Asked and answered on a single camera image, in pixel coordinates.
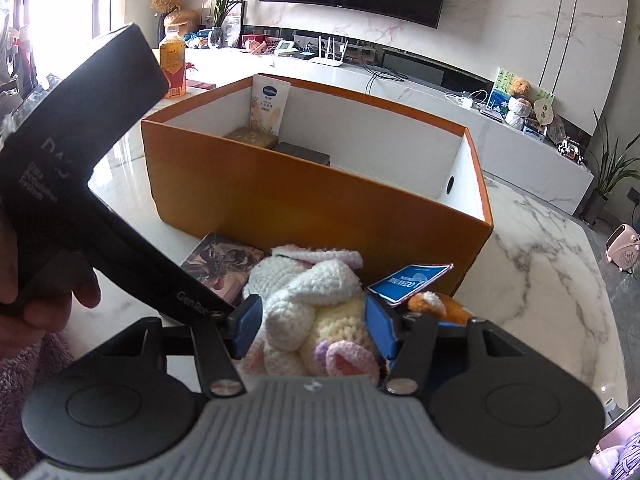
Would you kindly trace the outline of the person's left hand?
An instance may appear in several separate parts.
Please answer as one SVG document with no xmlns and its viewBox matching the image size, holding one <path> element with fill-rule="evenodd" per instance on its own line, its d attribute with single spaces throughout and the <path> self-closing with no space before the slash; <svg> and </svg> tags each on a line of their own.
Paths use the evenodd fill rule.
<svg viewBox="0 0 640 480">
<path fill-rule="evenodd" d="M 95 308 L 101 300 L 98 278 L 92 269 L 86 276 L 75 278 L 76 286 L 62 294 L 46 295 L 30 292 L 20 316 L 1 315 L 1 357 L 11 359 L 24 349 L 36 344 L 47 333 L 64 330 L 70 312 L 72 298 L 84 307 Z M 1 215 L 1 302 L 13 304 L 17 300 L 18 259 L 17 237 L 9 220 Z"/>
</svg>

